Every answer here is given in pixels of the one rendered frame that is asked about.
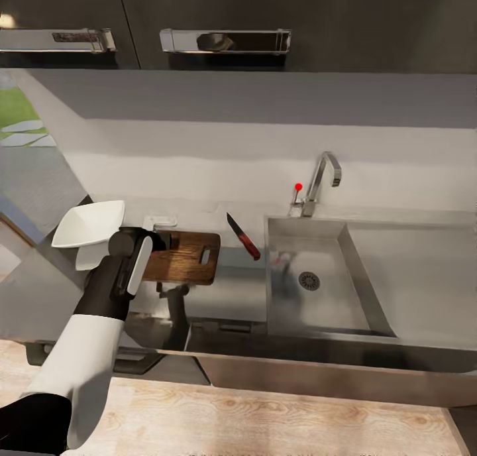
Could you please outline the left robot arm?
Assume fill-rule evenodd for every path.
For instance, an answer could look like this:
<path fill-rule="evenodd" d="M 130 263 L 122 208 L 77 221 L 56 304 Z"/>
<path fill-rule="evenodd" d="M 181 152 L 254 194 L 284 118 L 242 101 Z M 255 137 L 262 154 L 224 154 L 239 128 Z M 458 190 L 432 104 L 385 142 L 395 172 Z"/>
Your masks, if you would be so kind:
<path fill-rule="evenodd" d="M 129 311 L 151 252 L 169 251 L 170 216 L 146 216 L 119 227 L 109 255 L 87 275 L 84 295 L 58 342 L 20 398 L 0 408 L 0 456 L 60 456 L 80 448 L 106 406 Z"/>

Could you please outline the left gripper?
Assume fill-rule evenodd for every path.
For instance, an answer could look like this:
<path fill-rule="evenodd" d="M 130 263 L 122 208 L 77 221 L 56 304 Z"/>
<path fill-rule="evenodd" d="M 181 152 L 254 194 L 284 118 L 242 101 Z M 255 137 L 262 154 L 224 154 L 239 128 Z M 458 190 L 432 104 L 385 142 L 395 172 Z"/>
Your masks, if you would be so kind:
<path fill-rule="evenodd" d="M 148 232 L 154 240 L 154 247 L 152 252 L 158 251 L 169 251 L 172 244 L 172 235 L 171 233 L 155 233 L 153 231 Z"/>

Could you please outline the cutting board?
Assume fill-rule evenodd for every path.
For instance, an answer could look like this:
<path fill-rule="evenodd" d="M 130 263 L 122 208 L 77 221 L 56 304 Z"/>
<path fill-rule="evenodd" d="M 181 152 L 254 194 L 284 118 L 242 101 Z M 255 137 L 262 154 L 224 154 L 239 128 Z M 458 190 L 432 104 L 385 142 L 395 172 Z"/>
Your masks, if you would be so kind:
<path fill-rule="evenodd" d="M 144 279 L 180 280 L 210 283 L 213 281 L 221 237 L 218 234 L 158 230 L 171 233 L 169 251 L 151 252 L 142 276 Z M 203 250 L 209 247 L 208 262 L 200 265 Z"/>

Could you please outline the parer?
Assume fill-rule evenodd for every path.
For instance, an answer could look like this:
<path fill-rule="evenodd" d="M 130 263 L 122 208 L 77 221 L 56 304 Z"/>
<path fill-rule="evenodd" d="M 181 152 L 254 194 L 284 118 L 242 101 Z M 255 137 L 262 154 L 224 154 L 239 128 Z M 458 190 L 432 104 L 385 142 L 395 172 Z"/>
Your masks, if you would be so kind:
<path fill-rule="evenodd" d="M 244 245 L 246 246 L 246 248 L 250 251 L 251 254 L 254 255 L 254 258 L 255 259 L 260 258 L 259 250 L 252 244 L 250 239 L 246 236 L 246 234 L 243 233 L 243 231 L 235 223 L 234 219 L 231 218 L 229 214 L 227 214 L 227 219 L 229 220 L 229 223 L 231 224 L 235 232 L 238 234 L 239 239 L 241 239 L 244 242 Z"/>

